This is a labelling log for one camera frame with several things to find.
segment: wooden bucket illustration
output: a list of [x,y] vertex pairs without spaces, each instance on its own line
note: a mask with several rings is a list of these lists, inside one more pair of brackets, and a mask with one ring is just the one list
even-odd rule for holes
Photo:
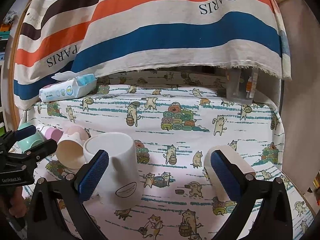
[[175,164],[177,163],[177,158],[174,157],[174,156],[171,156],[171,157],[169,158],[169,163],[170,163],[171,165],[175,165]]
[[183,189],[176,189],[175,193],[178,195],[183,195],[184,194],[184,190]]
[[133,126],[134,125],[134,119],[132,116],[128,116],[127,115],[127,118],[125,119],[127,121],[127,125],[129,126]]
[[192,228],[191,228],[190,224],[181,223],[179,226],[179,233],[183,237],[191,236],[192,235]]
[[167,183],[164,181],[164,178],[161,176],[156,176],[153,179],[153,184],[156,187],[166,187]]

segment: pink cup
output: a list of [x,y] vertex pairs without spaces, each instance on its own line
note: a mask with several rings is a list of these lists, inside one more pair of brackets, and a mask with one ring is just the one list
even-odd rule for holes
[[56,142],[58,142],[60,140],[61,136],[62,136],[62,131],[60,131],[59,129],[54,128],[54,127],[48,128],[44,134],[44,137],[46,139],[53,139]]
[[38,124],[36,126],[38,132],[46,139],[53,139],[58,142],[62,136],[62,131],[58,128],[52,127],[50,125],[46,125],[44,123]]

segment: screw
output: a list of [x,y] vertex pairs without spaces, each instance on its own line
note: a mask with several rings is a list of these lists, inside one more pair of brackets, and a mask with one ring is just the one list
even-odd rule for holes
[[253,180],[253,179],[254,179],[254,176],[253,176],[252,174],[248,173],[248,174],[245,175],[245,178],[246,178],[247,180]]
[[75,177],[74,174],[69,173],[69,174],[66,176],[66,179],[67,179],[67,180],[72,180],[74,177]]
[[39,179],[37,180],[37,183],[39,183],[39,184],[44,183],[44,178],[39,178]]
[[278,182],[278,183],[282,183],[282,182],[283,182],[283,180],[282,180],[280,177],[277,177],[277,178],[276,178],[276,182]]

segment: label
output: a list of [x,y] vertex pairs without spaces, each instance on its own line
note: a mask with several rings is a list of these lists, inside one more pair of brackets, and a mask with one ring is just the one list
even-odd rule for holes
[[252,86],[251,86],[249,98],[253,98],[254,93],[256,92],[257,80],[258,80],[258,73],[254,73],[252,77]]
[[15,182],[15,181],[21,181],[22,179],[20,177],[16,178],[8,178],[8,179],[2,179],[3,183],[8,183],[8,182]]
[[73,89],[71,88],[71,86],[67,87],[67,95],[71,96],[73,94]]

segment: blue stripe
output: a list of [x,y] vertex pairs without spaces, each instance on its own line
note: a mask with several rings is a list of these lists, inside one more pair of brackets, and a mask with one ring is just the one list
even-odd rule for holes
[[282,56],[280,36],[273,27],[251,14],[228,12],[218,22],[206,25],[176,23],[140,27],[131,33],[103,41],[79,52],[72,71],[80,72],[138,51],[212,48],[236,39],[260,43]]
[[[56,73],[71,70],[72,64],[73,64],[73,60],[68,62],[63,68],[58,70]],[[28,84],[28,85],[20,85],[20,84],[18,84],[18,81],[14,79],[13,80],[13,92],[15,95],[19,96],[21,100],[29,100],[31,98],[34,98],[39,95],[39,90],[41,88],[56,82],[55,79],[51,78],[54,75],[55,75],[55,73],[50,74],[42,79],[39,79],[38,81],[36,81],[34,83]]]
[[280,30],[280,37],[282,53],[287,54],[290,57],[289,41],[283,30]]

